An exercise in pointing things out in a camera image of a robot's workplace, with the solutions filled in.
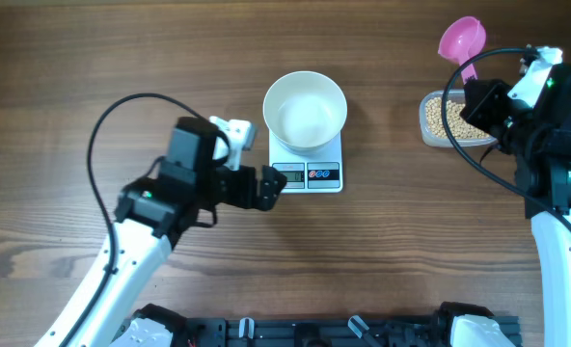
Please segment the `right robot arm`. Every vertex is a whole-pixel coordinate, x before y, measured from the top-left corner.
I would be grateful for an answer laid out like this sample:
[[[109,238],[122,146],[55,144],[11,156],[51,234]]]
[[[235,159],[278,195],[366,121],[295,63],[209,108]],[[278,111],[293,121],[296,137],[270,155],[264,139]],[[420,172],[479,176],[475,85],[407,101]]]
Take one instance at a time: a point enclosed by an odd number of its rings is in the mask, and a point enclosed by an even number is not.
[[[541,265],[544,343],[571,346],[571,65],[553,66],[533,91],[528,104],[502,80],[471,80],[461,116],[516,159]]]

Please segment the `white digital kitchen scale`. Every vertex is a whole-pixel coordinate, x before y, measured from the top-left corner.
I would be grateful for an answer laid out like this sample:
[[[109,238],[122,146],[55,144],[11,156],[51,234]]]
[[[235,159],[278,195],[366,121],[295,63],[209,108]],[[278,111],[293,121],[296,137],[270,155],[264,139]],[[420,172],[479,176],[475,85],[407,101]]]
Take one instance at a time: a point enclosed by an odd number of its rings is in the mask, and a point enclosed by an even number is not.
[[[338,193],[344,186],[341,137],[313,151],[297,151],[269,136],[270,166],[286,176],[285,194]]]

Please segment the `pink plastic scoop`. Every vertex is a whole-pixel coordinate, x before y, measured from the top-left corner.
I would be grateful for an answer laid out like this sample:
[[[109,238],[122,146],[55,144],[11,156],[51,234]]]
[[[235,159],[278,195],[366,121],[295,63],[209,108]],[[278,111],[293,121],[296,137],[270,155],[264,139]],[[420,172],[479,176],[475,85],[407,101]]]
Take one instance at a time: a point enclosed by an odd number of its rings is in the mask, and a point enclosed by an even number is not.
[[[486,43],[486,31],[473,16],[464,16],[453,22],[440,39],[438,54],[462,66],[479,54]]]

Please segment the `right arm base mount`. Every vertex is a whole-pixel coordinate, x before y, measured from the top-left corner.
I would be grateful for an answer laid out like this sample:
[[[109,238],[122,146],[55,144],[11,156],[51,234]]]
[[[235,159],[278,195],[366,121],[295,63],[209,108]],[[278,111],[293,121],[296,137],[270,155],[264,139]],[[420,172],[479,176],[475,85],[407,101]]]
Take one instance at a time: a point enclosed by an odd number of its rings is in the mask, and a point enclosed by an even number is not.
[[[487,307],[443,302],[431,320],[432,346],[516,347],[523,345],[519,319],[495,316]]]

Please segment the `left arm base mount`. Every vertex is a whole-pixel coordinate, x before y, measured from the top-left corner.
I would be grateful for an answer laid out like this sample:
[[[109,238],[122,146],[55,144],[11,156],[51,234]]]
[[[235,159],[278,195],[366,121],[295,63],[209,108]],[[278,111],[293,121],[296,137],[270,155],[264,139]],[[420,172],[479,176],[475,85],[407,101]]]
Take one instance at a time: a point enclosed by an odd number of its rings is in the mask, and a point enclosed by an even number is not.
[[[187,319],[154,304],[125,318],[110,347],[178,347],[188,345]]]

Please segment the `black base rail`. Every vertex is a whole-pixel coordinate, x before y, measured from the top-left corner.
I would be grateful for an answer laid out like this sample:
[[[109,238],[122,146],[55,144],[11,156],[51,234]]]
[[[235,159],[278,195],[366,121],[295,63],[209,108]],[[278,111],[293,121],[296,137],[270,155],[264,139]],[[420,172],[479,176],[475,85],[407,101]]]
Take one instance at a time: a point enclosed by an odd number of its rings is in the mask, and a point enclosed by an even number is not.
[[[357,334],[343,320],[240,320],[190,318],[185,346],[448,346],[449,328],[430,316],[366,319]]]

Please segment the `white bowl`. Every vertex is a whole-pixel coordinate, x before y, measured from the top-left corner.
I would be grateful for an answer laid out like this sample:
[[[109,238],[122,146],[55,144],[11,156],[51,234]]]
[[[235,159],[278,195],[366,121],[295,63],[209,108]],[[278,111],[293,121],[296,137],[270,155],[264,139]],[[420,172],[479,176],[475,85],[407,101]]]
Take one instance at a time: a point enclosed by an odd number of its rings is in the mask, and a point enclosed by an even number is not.
[[[315,71],[294,71],[275,81],[262,102],[264,122],[284,147],[314,151],[343,130],[348,104],[340,86]]]

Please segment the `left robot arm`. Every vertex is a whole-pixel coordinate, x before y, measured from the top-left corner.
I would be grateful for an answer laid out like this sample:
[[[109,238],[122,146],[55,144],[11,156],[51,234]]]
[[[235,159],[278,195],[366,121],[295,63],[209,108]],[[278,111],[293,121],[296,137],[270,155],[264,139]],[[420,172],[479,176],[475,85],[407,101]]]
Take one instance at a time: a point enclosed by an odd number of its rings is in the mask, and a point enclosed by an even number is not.
[[[166,155],[124,186],[100,253],[40,346],[108,346],[180,236],[220,203],[268,211],[285,188],[276,169],[241,165],[256,127],[246,120],[181,118]]]

